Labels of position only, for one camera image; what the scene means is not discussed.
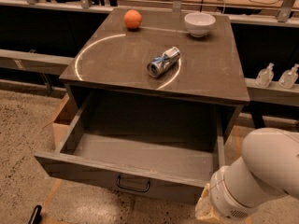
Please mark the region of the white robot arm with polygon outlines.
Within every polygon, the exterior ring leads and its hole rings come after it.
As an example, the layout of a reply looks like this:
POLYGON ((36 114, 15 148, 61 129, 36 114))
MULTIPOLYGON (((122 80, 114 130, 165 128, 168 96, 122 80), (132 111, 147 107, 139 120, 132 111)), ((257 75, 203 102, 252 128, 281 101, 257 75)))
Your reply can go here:
POLYGON ((195 220, 242 221, 261 204, 287 195, 299 198, 299 133, 257 129, 244 138, 241 156, 212 175, 195 206, 195 220))

